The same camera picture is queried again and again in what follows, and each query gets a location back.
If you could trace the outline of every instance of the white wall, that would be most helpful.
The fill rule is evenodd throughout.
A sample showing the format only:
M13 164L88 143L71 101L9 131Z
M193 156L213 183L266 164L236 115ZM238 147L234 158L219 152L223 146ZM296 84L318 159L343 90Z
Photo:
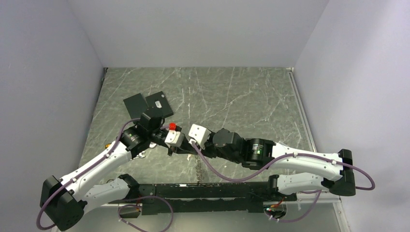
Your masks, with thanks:
M69 0L105 67L293 67L328 0Z
M37 231L43 181L78 165L102 74L67 1L1 1L0 231Z
M318 149L351 149L376 181L343 198L354 232L410 228L410 2L327 5L295 67ZM369 183L356 174L356 184Z

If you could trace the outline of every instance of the black rectangular plate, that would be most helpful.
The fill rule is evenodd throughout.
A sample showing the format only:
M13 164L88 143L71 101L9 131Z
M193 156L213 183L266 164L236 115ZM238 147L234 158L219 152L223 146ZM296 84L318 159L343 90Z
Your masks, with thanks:
M155 102L159 101L161 104L160 109L162 109L164 118L174 115L174 112L172 111L171 106L169 105L164 92L161 91L158 93L151 94L148 97L146 97L145 100L148 104L148 107L152 107L152 106L158 107Z
M210 212L247 210L249 213L263 212L263 202L278 202L280 194L269 194L267 182L245 183L201 183L201 184L140 184L141 196L165 198L173 207L174 212ZM208 200L207 198L235 198L234 200ZM296 201L296 194L285 197L285 201ZM129 203L117 200L111 203ZM143 200L143 215L168 213L169 208L164 202Z
M141 114L148 108L148 105L141 93L126 98L123 101L131 118L141 117Z

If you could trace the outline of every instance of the cable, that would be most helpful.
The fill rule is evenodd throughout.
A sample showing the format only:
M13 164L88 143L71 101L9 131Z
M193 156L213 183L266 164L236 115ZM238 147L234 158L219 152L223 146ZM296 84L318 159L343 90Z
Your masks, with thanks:
M250 179L254 178L255 176L259 175L261 172L263 172L265 169L267 169L269 166L271 166L272 164L274 164L275 162L277 162L277 161L279 161L279 160L281 160L281 159L284 159L284 158L287 158L287 157L293 157L293 153L285 154L285 155L276 157L275 159L271 160L271 161L270 161L269 163L267 163L264 167L262 167L261 169L259 169L259 170L256 171L256 172L254 172L254 173L251 174L250 176L244 177L244 178L240 178L240 179L232 179L232 178L229 178L229 177L226 177L226 176L222 175L222 174L219 173L214 167L212 167L212 165L206 160L205 156L202 154L202 152L201 152L201 151L199 150L199 148L196 146L195 141L192 141L191 146L195 149L195 151L198 153L199 157L202 159L202 161L204 161L204 163L208 166L208 168L209 168L213 173L215 173L217 176L219 176L220 178L222 178L222 179L224 179L224 180L227 180L227 181L230 181L230 182L236 182L236 183L238 183L238 182L244 182L244 181L247 181L247 180L250 180ZM331 160L331 159L323 158L323 157L320 157L320 156L315 156L315 155L312 155L312 154L298 153L297 156L301 156L301 157L304 156L304 157L315 158L315 159L323 160L323 161L330 162L330 163L333 162L333 160ZM345 166L345 167L354 169L354 170L360 172L361 174L365 175L365 176L369 179L369 181L370 181L370 183L371 183L371 187L357 187L357 186L356 186L356 189L360 189L360 190L373 190L373 189L376 187L376 184L374 183L373 178L372 178L369 174L367 174L365 171L363 171L362 169L357 168L357 167L355 167L355 166L353 166L353 165L350 165L350 164L347 164L347 163L339 162L339 161L336 161L336 164L343 165L343 166Z
M282 202L283 202L284 199L285 199L285 198L283 197L283 198L279 201L279 203L273 204L273 205L271 205L270 207L273 207L273 208L278 207L280 204L282 204Z
M308 209L302 216L300 216L300 217L298 217L298 218L295 218L295 219L290 219L290 220L279 220L279 219L276 219L276 221L277 221L277 222L283 222L283 223L291 223L291 222L297 222L297 221L300 221L300 220L304 219L304 218L312 211L312 209L315 207L316 203L318 202L318 199L319 199L319 197L320 197L320 193L321 193L321 192L322 192L322 191L319 190L318 195L316 196L315 200L314 200L313 203L310 205L309 209Z
M300 191L301 193L304 193L304 194L312 194L312 193L317 193L317 192L320 192L321 190L315 190L315 191Z
M167 206L169 207L169 209L171 210L171 220L169 221L168 226L166 226L165 229L163 229L162 231L160 231L160 232L164 232L164 231L166 231L167 229L170 228L170 226L171 226L171 224L172 224L172 221L174 220L174 210L172 209L172 206L169 204L169 202L167 202L164 198L158 197L158 196L145 196L145 197L139 197L139 198L134 198L134 199L126 199L125 201L138 201L138 200L149 199L149 198L155 198L155 199L158 199L158 200L161 200L161 201L165 202L165 203L167 204ZM124 206L120 207L120 208L118 209L118 219L119 219L120 221L124 222L125 224L127 224L127 225L133 227L134 229L137 229L137 230L139 230L139 231L141 231L141 232L148 232L148 231L145 231L145 230L143 230L143 229L141 229L141 228L135 226L134 224L132 224L132 223L126 221L125 219L123 219L123 218L121 217L120 211L121 211L121 209L123 209L123 208L125 208L125 207L135 207L135 205L133 205L133 204L127 204L127 205L124 205Z
M131 119L130 121L126 122L121 130L118 133L117 139L115 140L113 146L111 147L111 149L107 152L108 155L110 155L111 153L113 153L113 151L116 149L116 147L118 146L119 140L121 139L121 134L123 133L125 127L130 123L130 122L135 122L135 121L139 121L139 118L134 118ZM84 175L85 173L87 173L88 171L92 170L93 168L95 168L96 166L98 166L101 162L103 162L105 159L107 159L106 156L101 157L101 159L97 160L94 164L90 165L88 168L86 168L84 171L80 172L78 175L76 175L74 178L70 179L69 181L67 181L67 183L65 183L63 186L61 186L59 189L57 189L57 191L55 191L53 194L51 194L51 196L44 202L44 204L42 205L39 214L37 215L37 219L36 219L36 225L37 228L39 230L42 231L46 231L49 230L51 228L53 228L55 226L55 224L52 224L51 226L47 226L47 227L43 227L41 225L41 216L43 215L45 209L47 208L48 204L50 204L50 201L54 199L55 196L57 196L57 194L59 194L63 189L65 189L66 187L68 187L70 184L74 183L73 179L78 179L79 177L81 177L82 175Z
M266 212L266 211L264 211L264 213L265 213L265 215L269 218L269 220L270 220L270 215Z

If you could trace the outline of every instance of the red object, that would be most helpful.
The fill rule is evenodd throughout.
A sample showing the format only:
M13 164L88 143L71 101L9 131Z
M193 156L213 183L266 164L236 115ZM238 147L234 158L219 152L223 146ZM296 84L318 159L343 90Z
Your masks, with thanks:
M273 204L273 205L271 205L270 207L277 208L277 207L283 202L284 199L285 199L285 198L282 198L282 200L280 200L279 203Z
M175 129L176 129L176 124L173 123L173 122L171 122L171 123L169 124L169 130L170 130L170 131L175 131Z

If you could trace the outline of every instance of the metal strip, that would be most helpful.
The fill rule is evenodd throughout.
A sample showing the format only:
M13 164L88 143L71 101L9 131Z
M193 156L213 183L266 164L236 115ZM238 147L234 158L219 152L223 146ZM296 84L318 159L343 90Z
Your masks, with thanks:
M337 221L339 223L340 231L342 232L351 232L349 222L343 209L342 202L333 203L333 208L335 209L335 214Z

